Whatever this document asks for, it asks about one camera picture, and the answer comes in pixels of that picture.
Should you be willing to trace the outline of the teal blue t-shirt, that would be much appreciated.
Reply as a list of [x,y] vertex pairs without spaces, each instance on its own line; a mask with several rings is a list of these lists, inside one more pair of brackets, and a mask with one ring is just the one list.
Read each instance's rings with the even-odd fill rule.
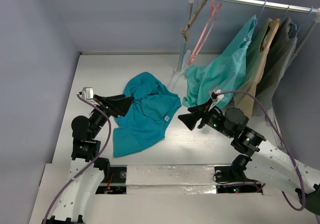
[[132,78],[123,93],[134,101],[124,117],[115,119],[115,158],[141,152],[164,139],[167,127],[182,106],[179,96],[148,72]]

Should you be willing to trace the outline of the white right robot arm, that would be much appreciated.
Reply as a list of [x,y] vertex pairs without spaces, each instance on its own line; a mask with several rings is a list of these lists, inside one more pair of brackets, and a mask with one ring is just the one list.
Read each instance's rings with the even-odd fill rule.
[[298,160],[291,160],[263,135],[247,126],[248,117],[238,108],[222,112],[208,103],[188,109],[178,118],[190,129],[208,125],[232,139],[239,155],[221,176],[227,182],[256,180],[298,200],[315,215],[320,213],[320,172]]

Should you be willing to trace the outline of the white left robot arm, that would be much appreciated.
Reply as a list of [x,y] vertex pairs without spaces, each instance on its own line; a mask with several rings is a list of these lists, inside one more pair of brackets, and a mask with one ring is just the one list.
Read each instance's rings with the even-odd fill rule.
[[101,182],[111,176],[108,158],[101,155],[106,145],[96,136],[107,124],[112,127],[110,117],[124,117],[134,97],[123,94],[102,97],[84,88],[77,95],[83,103],[93,108],[89,117],[77,116],[71,122],[72,153],[68,181],[54,197],[42,220],[44,224],[85,224],[94,195]]

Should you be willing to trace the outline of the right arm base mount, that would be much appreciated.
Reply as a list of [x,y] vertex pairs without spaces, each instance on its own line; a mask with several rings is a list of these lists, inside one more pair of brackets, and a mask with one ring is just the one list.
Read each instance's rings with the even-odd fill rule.
[[231,166],[216,166],[212,177],[218,194],[263,193],[265,186],[259,181],[248,179]]

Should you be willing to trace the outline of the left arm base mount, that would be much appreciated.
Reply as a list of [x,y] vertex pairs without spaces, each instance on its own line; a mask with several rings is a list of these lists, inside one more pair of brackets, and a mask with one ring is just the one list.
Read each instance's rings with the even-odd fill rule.
[[127,166],[111,166],[110,174],[100,183],[96,194],[122,195],[127,193]]

